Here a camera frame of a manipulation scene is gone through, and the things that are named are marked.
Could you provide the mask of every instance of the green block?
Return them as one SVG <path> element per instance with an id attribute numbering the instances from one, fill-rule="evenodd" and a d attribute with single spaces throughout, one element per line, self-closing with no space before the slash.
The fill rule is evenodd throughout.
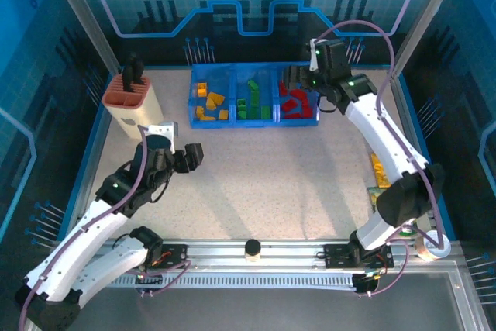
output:
<path id="1" fill-rule="evenodd" d="M 246 100 L 244 98 L 238 98 L 236 102 L 236 106 L 238 108 L 238 111 L 246 111 Z"/>
<path id="2" fill-rule="evenodd" d="M 258 91 L 258 84 L 253 79 L 248 80 L 248 85 L 252 91 Z"/>
<path id="3" fill-rule="evenodd" d="M 251 91 L 250 106 L 260 106 L 260 92 Z"/>
<path id="4" fill-rule="evenodd" d="M 250 119 L 258 119 L 258 108 L 250 108 L 250 113 L 248 114 Z"/>
<path id="5" fill-rule="evenodd" d="M 262 106 L 262 119 L 270 119 L 270 106 Z"/>

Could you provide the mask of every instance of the wire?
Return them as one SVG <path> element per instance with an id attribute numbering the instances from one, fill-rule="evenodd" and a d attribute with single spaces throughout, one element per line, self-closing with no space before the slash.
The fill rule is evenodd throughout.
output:
<path id="1" fill-rule="evenodd" d="M 149 271 L 149 272 L 140 272 L 140 271 L 128 271 L 129 274 L 136 274 L 136 275 L 143 275 L 144 277 L 153 277 L 153 276 L 157 276 L 159 274 L 165 274 L 165 273 L 168 273 L 169 271 L 172 271 L 174 269 L 178 269 L 180 267 L 184 266 L 184 269 L 182 270 L 181 273 L 179 273 L 177 275 L 176 278 L 174 278 L 170 283 L 166 284 L 164 287 L 156 290 L 156 291 L 150 291 L 150 292 L 142 292 L 142 296 L 149 296 L 149 297 L 152 297 L 154 295 L 158 295 L 166 290 L 168 290 L 173 284 L 177 283 L 177 281 L 179 281 L 181 279 L 181 277 L 183 275 L 186 274 L 186 272 L 188 271 L 189 267 L 191 266 L 191 260 L 185 260 L 185 261 L 182 261 L 180 262 L 179 264 L 175 264 L 174 266 L 172 267 L 168 267 L 167 269 L 164 269 L 162 271 Z"/>
<path id="2" fill-rule="evenodd" d="M 119 242 L 122 238 L 124 238 L 125 236 L 128 236 L 129 233 L 126 233 L 126 234 L 122 234 L 120 237 L 118 237 L 116 240 L 114 240 L 114 244 L 112 244 L 112 249 L 115 248 L 115 245 L 117 244 L 117 242 Z"/>
<path id="3" fill-rule="evenodd" d="M 380 33 L 382 35 L 382 37 L 384 38 L 384 40 L 386 41 L 387 48 L 389 49 L 390 62 L 389 62 L 389 70 L 387 71 L 386 79 L 384 80 L 384 83 L 379 87 L 379 91 L 377 93 L 377 99 L 375 102 L 377 114 L 379 115 L 379 118 L 381 119 L 382 123 L 387 128 L 389 133 L 394 137 L 394 139 L 396 140 L 396 142 L 398 143 L 400 148 L 405 152 L 405 155 L 407 156 L 407 158 L 412 162 L 413 167 L 418 172 L 418 174 L 420 175 L 420 178 L 424 182 L 425 188 L 427 190 L 427 194 L 429 196 L 429 201 L 432 205 L 432 212 L 434 214 L 434 220 L 436 221 L 438 241 L 436 242 L 432 237 L 428 236 L 427 234 L 425 234 L 424 237 L 428 241 L 430 241 L 432 244 L 434 244 L 434 246 L 436 246 L 440 250 L 443 250 L 444 249 L 443 221 L 441 220 L 441 214 L 439 212 L 439 206 L 437 205 L 436 196 L 434 195 L 434 190 L 432 189 L 432 186 L 429 182 L 429 179 L 427 178 L 427 175 L 425 174 L 424 170 L 420 167 L 417 160 L 414 158 L 414 156 L 413 156 L 412 152 L 410 151 L 410 149 L 408 148 L 408 146 L 403 142 L 401 137 L 396 133 L 393 126 L 388 122 L 386 117 L 382 115 L 382 95 L 386 91 L 386 87 L 389 85 L 389 83 L 392 79 L 393 70 L 394 70 L 394 48 L 393 48 L 393 44 L 391 43 L 391 39 L 389 39 L 389 36 L 386 34 L 385 31 L 383 31 L 379 26 L 373 24 L 372 22 L 363 21 L 361 19 L 351 19 L 348 21 L 339 22 L 339 23 L 335 24 L 334 26 L 329 27 L 324 33 L 322 33 L 321 35 L 319 35 L 317 37 L 314 44 L 316 44 L 318 41 L 320 41 L 321 39 L 326 37 L 326 35 L 331 33 L 332 31 L 338 29 L 339 27 L 346 26 L 346 25 L 369 26 L 370 28 L 372 28 L 372 29 L 376 30 L 378 33 Z M 391 234 L 386 239 L 386 242 L 391 241 L 395 234 L 396 234 L 396 231 L 394 231 L 394 233 Z"/>
<path id="4" fill-rule="evenodd" d="M 162 263 L 167 256 L 171 256 L 171 255 L 172 255 L 172 253 L 170 251 L 167 251 L 167 252 L 162 253 L 162 256 L 160 256 L 158 259 L 156 259 L 152 263 L 152 267 L 154 267 L 155 265 L 158 265 L 158 264 Z"/>
<path id="5" fill-rule="evenodd" d="M 382 288 L 381 290 L 376 290 L 374 292 L 367 293 L 368 297 L 372 297 L 375 295 L 382 294 L 383 292 L 386 292 L 389 288 L 393 287 L 396 284 L 396 282 L 398 282 L 400 280 L 401 276 L 405 272 L 405 268 L 408 264 L 408 259 L 410 258 L 410 250 L 408 248 L 408 243 L 406 240 L 394 240 L 393 242 L 402 242 L 403 245 L 405 246 L 406 253 L 405 253 L 405 262 L 403 263 L 403 267 L 400 269 L 400 271 L 398 272 L 398 275 L 390 284 L 388 284 L 386 287 Z"/>
<path id="6" fill-rule="evenodd" d="M 94 217 L 91 219 L 88 223 L 84 224 L 79 230 L 74 232 L 72 236 L 69 237 L 69 239 L 63 243 L 62 245 L 59 245 L 55 249 L 55 255 L 53 256 L 53 259 L 48 263 L 48 265 L 45 267 L 45 270 L 40 274 L 39 279 L 36 281 L 34 284 L 33 288 L 29 292 L 29 294 L 26 297 L 26 300 L 24 301 L 24 304 L 22 305 L 21 309 L 21 315 L 19 317 L 19 324 L 18 324 L 18 330 L 19 331 L 24 331 L 26 328 L 26 315 L 28 312 L 28 306 L 30 302 L 33 300 L 34 295 L 36 292 L 40 289 L 41 284 L 43 281 L 46 280 L 48 274 L 52 270 L 52 268 L 55 266 L 55 264 L 58 262 L 60 257 L 64 254 L 64 252 L 69 248 L 69 246 L 82 234 L 86 233 L 89 228 L 91 228 L 95 223 L 98 221 L 104 219 L 106 216 L 110 215 L 111 213 L 117 211 L 120 209 L 136 192 L 136 189 L 140 186 L 141 179 L 143 178 L 143 175 L 145 173 L 145 166 L 146 166 L 146 155 L 148 154 L 148 146 L 146 143 L 146 134 L 145 134 L 145 127 L 138 126 L 139 133 L 141 134 L 141 139 L 143 141 L 143 152 L 141 155 L 141 165 L 139 166 L 138 170 L 138 175 L 136 177 L 136 180 L 134 181 L 133 186 L 130 188 L 130 190 L 127 192 L 124 197 L 117 202 L 113 207 L 108 209 L 107 211 L 101 213 L 100 215 Z"/>
<path id="7" fill-rule="evenodd" d="M 382 264 L 384 264 L 384 270 L 385 270 L 384 274 L 387 274 L 388 263 L 386 263 L 386 260 L 382 257 L 380 253 L 378 253 L 376 256 L 379 257 L 379 260 L 382 261 Z"/>
<path id="8" fill-rule="evenodd" d="M 167 190 L 167 187 L 168 186 L 169 186 L 169 180 L 165 181 L 164 188 L 162 189 L 162 191 L 160 192 L 160 194 L 158 195 L 158 197 L 156 199 L 154 199 L 154 200 L 151 200 L 150 203 L 157 203 L 158 201 L 160 201 L 160 199 L 164 195 L 165 191 Z"/>

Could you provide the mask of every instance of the blue frame edge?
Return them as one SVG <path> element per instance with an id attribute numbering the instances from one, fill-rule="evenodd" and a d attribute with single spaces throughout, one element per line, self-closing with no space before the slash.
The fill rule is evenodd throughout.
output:
<path id="1" fill-rule="evenodd" d="M 112 76 L 109 75 L 105 87 L 109 85 L 111 80 Z M 81 190 L 83 189 L 85 178 L 88 176 L 88 166 L 93 164 L 96 171 L 100 156 L 102 155 L 103 146 L 105 145 L 111 120 L 112 116 L 106 111 L 105 106 L 101 103 L 98 107 L 95 121 L 93 122 L 93 127 L 91 128 L 88 143 L 86 144 L 81 165 L 79 166 L 79 171 L 77 172 L 76 181 L 74 182 L 74 187 L 72 188 L 71 196 L 69 198 L 69 202 L 67 203 L 67 208 L 62 224 L 60 225 L 57 240 L 64 239 L 70 229 L 71 223 L 74 221 L 73 214 L 76 212 L 76 207 L 81 199 Z"/>

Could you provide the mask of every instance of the red block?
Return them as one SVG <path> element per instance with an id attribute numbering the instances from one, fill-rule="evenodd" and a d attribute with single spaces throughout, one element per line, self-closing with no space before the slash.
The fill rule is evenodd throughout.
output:
<path id="1" fill-rule="evenodd" d="M 279 95 L 280 96 L 287 96 L 288 95 L 288 90 L 284 86 L 283 81 L 279 81 Z"/>
<path id="2" fill-rule="evenodd" d="M 286 114 L 282 119 L 301 119 L 301 114 L 299 112 L 294 114 Z"/>
<path id="3" fill-rule="evenodd" d="M 281 105 L 281 110 L 283 112 L 290 112 L 294 108 L 298 106 L 298 103 L 294 99 L 287 100 L 284 104 Z"/>
<path id="4" fill-rule="evenodd" d="M 291 89 L 291 92 L 289 92 L 289 94 L 300 101 L 304 101 L 307 99 L 307 93 L 302 89 Z"/>
<path id="5" fill-rule="evenodd" d="M 313 114 L 312 108 L 304 107 L 303 108 L 303 118 L 311 119 Z"/>

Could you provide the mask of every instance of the blue wall panel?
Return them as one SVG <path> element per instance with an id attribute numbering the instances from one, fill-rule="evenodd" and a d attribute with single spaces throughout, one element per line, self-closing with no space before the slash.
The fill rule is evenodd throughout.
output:
<path id="1" fill-rule="evenodd" d="M 35 205 L 65 210 L 108 72 L 66 0 L 0 2 L 0 329 L 16 329 L 14 292 L 60 228 Z"/>
<path id="2" fill-rule="evenodd" d="M 220 62 L 300 60 L 305 58 L 301 46 L 309 38 L 348 19 L 373 21 L 389 32 L 397 47 L 424 1 L 88 0 L 119 59 L 135 50 L 148 64 L 190 63 L 183 47 L 186 38 L 195 37 L 209 38 Z M 350 26 L 336 35 L 354 37 L 354 44 L 365 38 L 360 44 L 365 46 L 363 56 L 355 63 L 387 62 L 384 42 L 372 30 Z M 272 48 L 257 50 L 262 45 Z"/>
<path id="3" fill-rule="evenodd" d="M 495 1 L 445 0 L 405 69 L 431 158 L 446 169 L 444 196 L 455 232 L 466 244 L 493 248 Z M 430 109 L 422 111 L 428 100 Z"/>

